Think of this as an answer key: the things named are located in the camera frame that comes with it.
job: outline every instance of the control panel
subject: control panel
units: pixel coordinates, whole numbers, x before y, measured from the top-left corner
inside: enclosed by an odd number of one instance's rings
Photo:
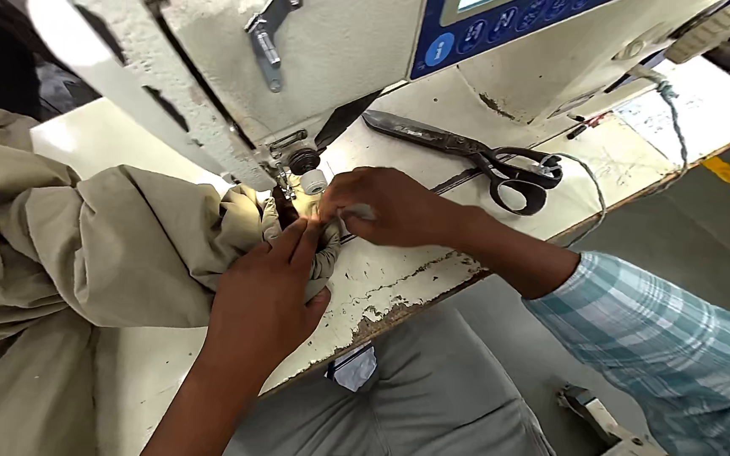
[[[428,0],[411,79],[612,1]],[[442,25],[450,22],[447,18],[454,18],[455,22]]]

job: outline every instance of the hand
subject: hand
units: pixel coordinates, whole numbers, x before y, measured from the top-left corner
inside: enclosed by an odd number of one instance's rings
[[[346,208],[367,204],[375,220]],[[320,202],[321,221],[339,216],[348,231],[373,244],[397,247],[453,247],[466,208],[427,190],[392,168],[356,168],[337,174]]]
[[[314,332],[331,299],[324,288],[303,303],[321,232],[319,221],[300,218],[274,247],[259,244],[221,276],[203,354],[242,356],[269,376]]]

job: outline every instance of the blue control panel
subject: blue control panel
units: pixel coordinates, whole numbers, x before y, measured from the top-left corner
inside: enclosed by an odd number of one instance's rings
[[[411,79],[559,23],[613,0],[513,0],[441,26],[446,0],[428,0]]]

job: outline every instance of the person's lap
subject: person's lap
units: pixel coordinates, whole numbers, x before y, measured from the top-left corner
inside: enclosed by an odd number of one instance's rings
[[[314,372],[261,399],[225,454],[547,454],[501,364],[449,306],[373,341],[357,393]]]

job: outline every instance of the gray floor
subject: gray floor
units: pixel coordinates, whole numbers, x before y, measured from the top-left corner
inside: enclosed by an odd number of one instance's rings
[[[730,163],[730,151],[721,157]],[[664,194],[610,214],[578,250],[618,255],[730,309],[730,185],[695,168]],[[457,306],[501,360],[561,456],[601,450],[582,421],[556,405],[555,393],[566,382],[594,391],[630,431],[647,433],[633,399],[574,360],[500,278],[490,277],[447,304]]]

